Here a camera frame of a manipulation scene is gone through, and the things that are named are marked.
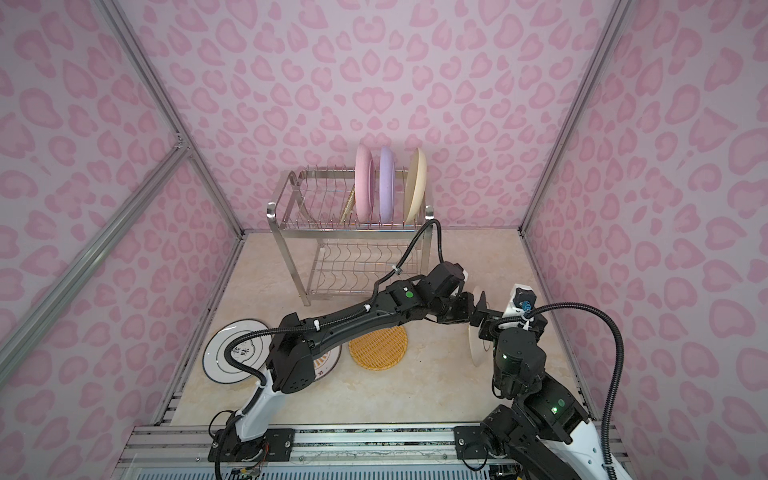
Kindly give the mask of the white star cartoon plate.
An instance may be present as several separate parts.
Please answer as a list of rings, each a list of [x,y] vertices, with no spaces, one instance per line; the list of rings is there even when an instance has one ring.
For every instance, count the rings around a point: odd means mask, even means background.
[[[475,287],[472,294],[474,295],[474,303],[476,304],[480,298],[487,297],[485,292],[480,287]],[[486,359],[487,352],[491,349],[491,342],[489,340],[481,339],[480,329],[472,326],[468,326],[468,342],[470,356],[472,364],[475,367],[480,367]]]

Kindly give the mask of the cream beige plate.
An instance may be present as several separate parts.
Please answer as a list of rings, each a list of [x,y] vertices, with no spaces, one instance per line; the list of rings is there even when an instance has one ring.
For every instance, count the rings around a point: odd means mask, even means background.
[[[404,190],[404,216],[406,223],[414,223],[424,201],[428,178],[426,154],[416,148],[411,157]]]

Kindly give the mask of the purple plate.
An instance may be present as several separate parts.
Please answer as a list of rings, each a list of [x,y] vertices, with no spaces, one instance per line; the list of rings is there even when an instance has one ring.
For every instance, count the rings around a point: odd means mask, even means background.
[[[379,211],[382,223],[391,223],[394,218],[395,173],[394,153],[388,146],[384,145],[380,151],[379,172]]]

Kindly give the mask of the pink plate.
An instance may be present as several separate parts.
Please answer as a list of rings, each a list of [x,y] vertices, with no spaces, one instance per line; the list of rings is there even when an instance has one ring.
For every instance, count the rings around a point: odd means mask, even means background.
[[[373,210],[373,183],[375,168],[370,149],[360,143],[356,150],[354,188],[355,210],[358,221],[368,222]]]

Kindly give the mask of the green yellow woven plate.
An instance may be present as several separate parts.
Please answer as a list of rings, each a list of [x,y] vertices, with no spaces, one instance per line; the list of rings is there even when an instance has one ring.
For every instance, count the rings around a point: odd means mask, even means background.
[[[355,203],[356,203],[356,193],[355,193],[355,188],[352,188],[352,190],[350,191],[344,203],[344,207],[342,209],[342,213],[339,219],[340,223],[345,224],[350,221],[351,214],[355,208]]]

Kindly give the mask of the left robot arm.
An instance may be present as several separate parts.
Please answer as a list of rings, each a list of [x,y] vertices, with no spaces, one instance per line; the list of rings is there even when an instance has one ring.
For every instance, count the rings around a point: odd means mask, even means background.
[[[254,376],[257,385],[251,399],[232,413],[218,432],[217,443],[222,445],[229,439],[261,442],[283,398],[310,386],[315,381],[314,361],[342,344],[426,318],[438,324],[480,326],[502,317],[500,311],[487,306],[484,296],[475,300],[471,293],[464,292],[464,283],[461,265],[442,262],[427,275],[395,280],[351,307],[311,319],[290,314],[277,328],[245,333],[231,340],[224,347],[224,360]],[[270,339],[264,366],[256,369],[235,358],[237,347],[262,337]]]

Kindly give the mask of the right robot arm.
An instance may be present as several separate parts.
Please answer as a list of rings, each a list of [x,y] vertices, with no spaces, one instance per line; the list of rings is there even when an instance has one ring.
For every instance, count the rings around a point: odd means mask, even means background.
[[[492,343],[492,391],[510,403],[480,423],[479,447],[537,479],[628,479],[581,403],[546,372],[545,326],[521,317],[481,324],[478,337]]]

